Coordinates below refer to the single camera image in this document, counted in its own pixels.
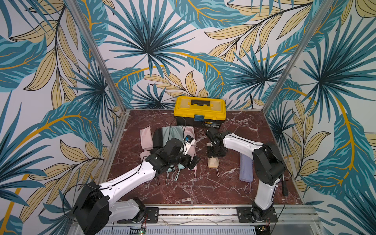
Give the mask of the beige sleeved umbrella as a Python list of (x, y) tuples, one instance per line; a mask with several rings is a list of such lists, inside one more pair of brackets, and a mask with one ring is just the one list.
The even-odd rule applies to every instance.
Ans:
[(219, 159), (214, 156), (212, 145), (207, 143), (208, 168), (218, 169)]

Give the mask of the pink sleeved umbrella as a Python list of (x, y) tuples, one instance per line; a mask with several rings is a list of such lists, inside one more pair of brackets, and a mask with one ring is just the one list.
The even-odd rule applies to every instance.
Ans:
[[(191, 156), (191, 159), (193, 159), (194, 156), (196, 156), (196, 150), (195, 150), (195, 146), (194, 145), (191, 145), (191, 147), (189, 148), (187, 154)], [(195, 166), (193, 169), (189, 169), (189, 170), (190, 171), (196, 171), (197, 170), (197, 166)]]

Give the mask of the pink umbrella sleeve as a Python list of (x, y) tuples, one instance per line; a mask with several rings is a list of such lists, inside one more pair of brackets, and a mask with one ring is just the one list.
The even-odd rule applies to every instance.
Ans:
[(194, 133), (194, 127), (192, 127), (192, 126), (186, 126), (185, 127), (184, 137), (187, 136), (187, 135), (189, 135), (189, 136), (193, 137), (194, 139), (196, 139), (195, 133)]
[(140, 130), (141, 147), (144, 151), (149, 151), (153, 148), (153, 139), (150, 126)]

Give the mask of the mint umbrella sleeve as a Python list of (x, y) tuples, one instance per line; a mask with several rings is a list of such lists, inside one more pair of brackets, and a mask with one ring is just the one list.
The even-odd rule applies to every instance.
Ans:
[(163, 146), (166, 145), (167, 141), (173, 136), (173, 127), (162, 127), (162, 137), (163, 137)]
[(172, 137), (180, 140), (182, 143), (184, 143), (184, 134), (185, 134), (185, 128), (184, 126), (173, 126), (171, 129)]

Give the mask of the lavender sleeved umbrella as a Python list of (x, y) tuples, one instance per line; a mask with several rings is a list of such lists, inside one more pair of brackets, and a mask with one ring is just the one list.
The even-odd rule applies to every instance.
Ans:
[(247, 155), (240, 154), (240, 174), (241, 181), (251, 183), (254, 179), (253, 176), (253, 159)]

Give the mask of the mint sleeved umbrella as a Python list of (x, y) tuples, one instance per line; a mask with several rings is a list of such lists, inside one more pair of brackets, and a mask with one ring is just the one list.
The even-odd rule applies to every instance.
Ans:
[(175, 166), (171, 165), (167, 168), (167, 173), (170, 173), (170, 172), (175, 172)]
[(178, 167), (179, 170), (182, 170), (182, 169), (185, 169), (185, 168), (186, 168), (186, 167), (183, 166), (182, 164), (178, 164), (177, 167)]

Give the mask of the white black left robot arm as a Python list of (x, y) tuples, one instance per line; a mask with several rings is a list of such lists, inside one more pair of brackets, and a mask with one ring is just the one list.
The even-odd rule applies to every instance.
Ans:
[(188, 151), (195, 144), (194, 137), (187, 135), (183, 141), (172, 138), (163, 148), (145, 156), (137, 167), (105, 183), (91, 182), (80, 192), (72, 213), (86, 235), (95, 235), (109, 222), (120, 220), (140, 221), (145, 213), (143, 203), (130, 199), (125, 206), (115, 203), (139, 185), (168, 171), (175, 165), (193, 169), (200, 161)]

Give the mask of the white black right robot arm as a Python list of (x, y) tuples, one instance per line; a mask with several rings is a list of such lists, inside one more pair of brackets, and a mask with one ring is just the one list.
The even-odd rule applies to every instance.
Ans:
[(258, 178), (253, 211), (260, 215), (271, 211), (276, 188), (283, 181), (287, 170), (278, 147), (273, 143), (254, 142), (229, 131), (220, 133), (213, 127), (206, 130), (206, 135), (211, 142), (209, 157), (225, 157), (231, 149), (253, 160)]

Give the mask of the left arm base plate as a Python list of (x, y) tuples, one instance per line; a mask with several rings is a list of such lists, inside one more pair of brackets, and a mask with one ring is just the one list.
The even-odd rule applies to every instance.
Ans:
[(146, 207), (140, 209), (136, 216), (132, 219), (122, 219), (118, 220), (118, 224), (136, 224), (136, 223), (151, 223), (156, 224), (159, 218), (159, 208), (158, 207)]

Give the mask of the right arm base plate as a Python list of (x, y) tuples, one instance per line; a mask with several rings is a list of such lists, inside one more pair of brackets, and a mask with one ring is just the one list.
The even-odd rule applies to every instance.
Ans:
[(267, 210), (262, 210), (259, 207), (236, 207), (239, 223), (262, 223), (262, 222), (277, 222), (277, 213), (273, 206)]

